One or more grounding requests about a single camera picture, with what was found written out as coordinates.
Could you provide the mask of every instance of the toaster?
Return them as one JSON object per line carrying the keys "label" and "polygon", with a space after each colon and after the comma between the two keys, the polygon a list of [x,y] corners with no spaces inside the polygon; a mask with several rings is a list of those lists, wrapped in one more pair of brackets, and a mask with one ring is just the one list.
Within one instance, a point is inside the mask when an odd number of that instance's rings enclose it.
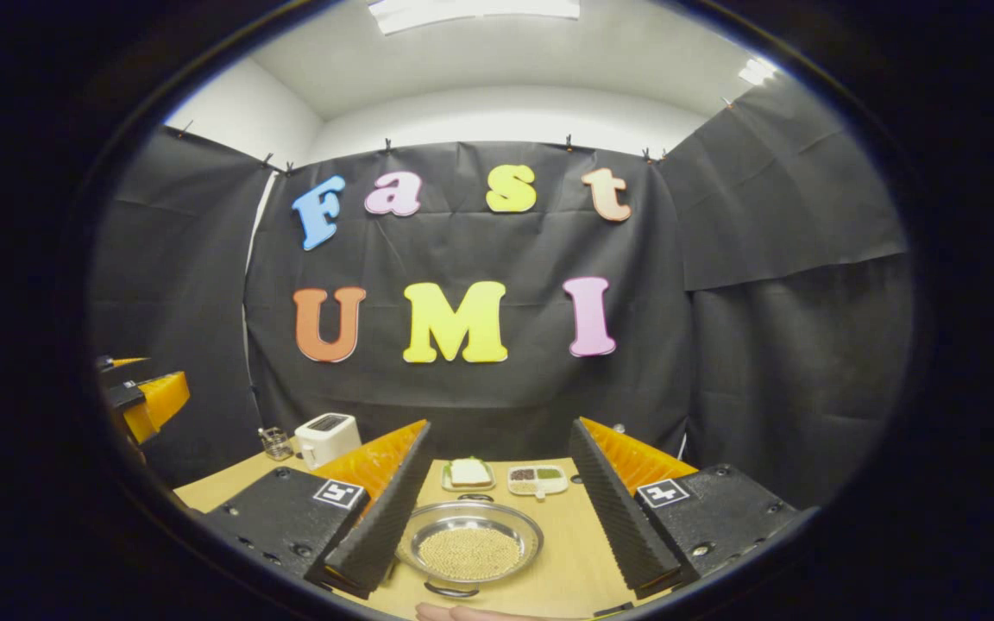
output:
{"label": "toaster", "polygon": [[359,427],[349,414],[329,412],[293,430],[309,471],[359,448]]}

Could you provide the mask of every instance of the ceiling light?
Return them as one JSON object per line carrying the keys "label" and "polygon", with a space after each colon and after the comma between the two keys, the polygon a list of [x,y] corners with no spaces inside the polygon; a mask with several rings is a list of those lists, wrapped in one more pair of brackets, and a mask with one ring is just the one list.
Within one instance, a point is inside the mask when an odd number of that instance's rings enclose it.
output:
{"label": "ceiling light", "polygon": [[739,72],[739,78],[757,86],[767,78],[773,78],[774,73],[777,73],[777,66],[768,60],[749,59],[746,61],[746,66],[742,67],[742,71]]}
{"label": "ceiling light", "polygon": [[581,0],[380,0],[368,5],[383,35],[418,25],[482,16],[547,16],[575,20]]}

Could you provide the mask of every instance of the black backdrop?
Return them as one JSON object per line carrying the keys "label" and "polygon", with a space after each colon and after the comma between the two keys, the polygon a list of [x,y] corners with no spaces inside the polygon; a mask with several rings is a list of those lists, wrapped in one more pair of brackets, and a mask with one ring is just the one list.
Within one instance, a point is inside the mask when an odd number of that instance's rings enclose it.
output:
{"label": "black backdrop", "polygon": [[667,154],[694,304],[686,460],[823,504],[875,447],[914,291],[891,197],[847,127],[784,75]]}
{"label": "black backdrop", "polygon": [[148,463],[173,486],[259,448],[241,299],[268,176],[246,154],[161,129],[123,174],[99,229],[96,351],[153,358],[159,373],[186,371],[190,401],[145,443]]}
{"label": "black backdrop", "polygon": [[[494,166],[536,173],[535,207],[486,206]],[[632,216],[597,215],[584,173],[611,168],[627,182]],[[363,200],[383,173],[425,181],[413,216],[375,216]],[[306,252],[293,200],[342,174],[337,232]],[[261,411],[288,430],[325,411],[355,414],[364,440],[420,417],[433,423],[442,457],[490,460],[565,455],[569,422],[620,422],[667,449],[682,440],[689,401],[690,308],[683,293],[677,216],[654,166],[630,154],[516,142],[442,144],[359,154],[304,166],[276,181],[255,235],[245,305],[249,354]],[[608,333],[603,357],[569,354],[575,338],[566,279],[602,276]],[[437,283],[457,307],[473,283],[497,280],[507,361],[438,358],[407,363],[413,283]],[[346,361],[309,361],[295,343],[293,292],[344,286],[367,290],[359,341]],[[321,337],[334,341],[339,305],[323,305]]]}

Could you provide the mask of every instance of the metal bowl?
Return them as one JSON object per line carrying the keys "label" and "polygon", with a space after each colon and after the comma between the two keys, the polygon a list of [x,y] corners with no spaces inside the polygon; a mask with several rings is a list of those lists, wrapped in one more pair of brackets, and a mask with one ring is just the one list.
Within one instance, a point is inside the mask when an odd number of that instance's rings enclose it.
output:
{"label": "metal bowl", "polygon": [[[477,499],[488,499],[488,502]],[[421,558],[419,554],[421,543],[424,543],[425,539],[431,535],[445,530],[457,530],[457,528],[481,528],[482,530],[488,528],[511,537],[520,546],[519,561],[516,561],[516,565],[510,567],[504,574],[481,580],[464,580],[461,577],[455,577],[455,575],[441,574],[427,566],[425,559]],[[432,593],[439,593],[447,597],[466,598],[478,593],[477,585],[480,583],[506,578],[508,575],[516,574],[517,571],[527,567],[530,562],[535,561],[536,555],[539,554],[539,550],[543,546],[544,532],[531,518],[512,507],[494,504],[493,499],[490,499],[489,496],[466,494],[459,496],[459,499],[453,500],[453,502],[427,505],[414,511],[409,518],[409,524],[406,524],[406,531],[401,537],[397,554],[400,561],[421,571],[422,574],[429,575],[429,579],[438,578],[441,581],[457,585],[474,585],[472,590],[459,591],[434,586],[428,580],[425,581],[425,587]]]}

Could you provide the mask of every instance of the orange letter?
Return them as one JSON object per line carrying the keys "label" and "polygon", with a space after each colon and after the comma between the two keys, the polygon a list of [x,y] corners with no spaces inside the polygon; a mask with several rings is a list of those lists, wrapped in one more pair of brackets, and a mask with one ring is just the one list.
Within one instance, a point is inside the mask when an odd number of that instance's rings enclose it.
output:
{"label": "orange letter", "polygon": [[612,177],[612,170],[607,168],[597,168],[594,172],[584,174],[581,178],[583,184],[587,184],[593,192],[593,208],[605,220],[613,220],[616,223],[623,223],[631,217],[632,208],[626,204],[620,204],[616,199],[616,190],[626,190],[627,182],[623,179]]}
{"label": "orange letter", "polygon": [[297,348],[301,354],[318,362],[346,361],[359,341],[359,303],[367,297],[361,287],[336,290],[340,303],[340,336],[336,342],[320,341],[320,303],[328,299],[323,288],[304,288],[293,292],[297,305]]}

